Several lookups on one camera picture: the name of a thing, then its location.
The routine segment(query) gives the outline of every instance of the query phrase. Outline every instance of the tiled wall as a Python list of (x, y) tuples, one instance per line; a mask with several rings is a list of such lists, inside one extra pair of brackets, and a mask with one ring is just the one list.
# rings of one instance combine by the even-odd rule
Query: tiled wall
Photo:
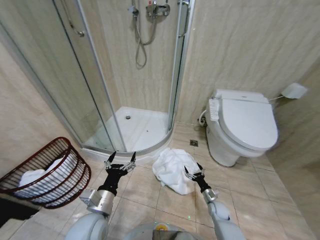
[[(135, 2), (140, 11), (142, 40), (147, 41), (152, 25), (146, 18), (148, 1)], [(143, 69), (136, 68), (135, 27), (133, 15), (128, 11), (132, 1), (97, 0), (97, 3), (121, 106), (167, 112), (178, 22), (177, 3), (169, 1), (169, 16), (157, 18), (154, 41), (145, 46), (147, 63)], [(164, 0), (157, 1), (157, 4), (164, 3)], [(143, 62), (142, 51), (139, 59)]]
[(198, 0), (176, 120), (196, 123), (216, 88), (276, 97), (320, 56), (320, 1)]
[(100, 119), (53, 3), (0, 1), (0, 9), (1, 24), (85, 142)]
[(72, 137), (0, 42), (0, 177), (52, 139)]
[(301, 83), (301, 99), (279, 99), (277, 146), (267, 153), (308, 225), (320, 239), (320, 60)]

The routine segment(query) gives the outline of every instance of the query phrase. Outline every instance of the toilet water supply hose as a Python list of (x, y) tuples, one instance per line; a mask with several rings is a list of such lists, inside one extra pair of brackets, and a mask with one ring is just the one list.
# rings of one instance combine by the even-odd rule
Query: toilet water supply hose
[(200, 116), (199, 116), (198, 121), (199, 121), (200, 126), (204, 126), (205, 123), (206, 123), (206, 120), (203, 118), (203, 116), (204, 116), (204, 114), (206, 113), (206, 111), (207, 111), (207, 110), (204, 110), (204, 111), (200, 114)]

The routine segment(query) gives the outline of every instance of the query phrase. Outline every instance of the beige tile floor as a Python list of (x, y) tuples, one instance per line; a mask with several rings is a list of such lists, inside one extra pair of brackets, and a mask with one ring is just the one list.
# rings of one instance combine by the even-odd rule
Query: beige tile floor
[[(198, 140), (199, 146), (190, 146), (190, 139)], [(230, 209), (248, 240), (315, 239), (266, 156), (241, 158), (231, 168), (220, 166), (209, 154), (204, 129), (183, 123), (176, 123), (170, 147), (185, 149), (204, 166), (205, 179), (219, 191), (218, 199)], [(107, 173), (101, 162), (86, 160), (92, 170), (89, 185), (97, 188)], [(152, 163), (139, 165), (120, 180), (108, 239), (123, 239), (132, 228), (153, 221), (197, 232), (206, 240), (216, 239), (199, 187), (195, 185), (195, 192), (189, 195), (179, 195), (162, 187), (151, 168)], [(79, 199), (59, 209), (41, 209), (10, 239), (62, 240), (72, 224), (87, 213)]]

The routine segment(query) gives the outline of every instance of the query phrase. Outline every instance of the shower faucet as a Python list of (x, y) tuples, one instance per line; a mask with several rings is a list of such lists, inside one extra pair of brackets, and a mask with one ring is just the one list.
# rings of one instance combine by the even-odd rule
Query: shower faucet
[(170, 13), (168, 1), (165, 1), (165, 5), (158, 5), (157, 1), (149, 1), (148, 6), (145, 8), (146, 13), (150, 18), (155, 18), (157, 16), (168, 16)]

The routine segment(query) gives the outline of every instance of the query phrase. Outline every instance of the white cloth in basket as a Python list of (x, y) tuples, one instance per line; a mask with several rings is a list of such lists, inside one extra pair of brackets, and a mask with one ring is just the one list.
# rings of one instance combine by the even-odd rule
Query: white cloth in basket
[[(51, 164), (51, 166), (46, 171), (43, 169), (37, 169), (37, 170), (30, 170), (30, 171), (25, 172), (20, 179), (19, 187), (27, 185), (27, 184), (41, 178), (42, 176), (46, 175), (53, 168), (55, 168), (62, 160), (63, 160), (63, 157), (55, 160), (53, 162), (53, 164)], [(74, 161), (72, 161), (71, 159), (69, 159), (69, 157), (67, 157), (64, 160), (64, 162), (50, 175), (48, 175), (44, 179), (40, 180), (39, 182), (22, 189), (21, 191), (27, 192), (28, 194), (31, 193), (33, 196), (43, 194), (43, 193), (49, 191), (50, 189), (54, 188), (55, 186), (59, 185), (62, 181), (64, 181), (68, 177), (68, 175), (71, 173), (71, 171), (74, 169), (75, 164), (76, 163)], [(79, 169), (76, 169), (73, 172), (73, 174), (77, 174), (77, 173), (81, 174), (81, 171)], [(60, 188), (63, 188), (63, 191), (59, 191), (59, 192), (61, 192), (61, 193), (66, 192), (71, 187), (73, 187), (74, 184), (72, 184), (69, 181), (64, 182), (60, 186)], [(45, 198), (46, 199), (57, 198), (57, 193), (54, 193), (54, 191), (50, 192), (45, 195)]]

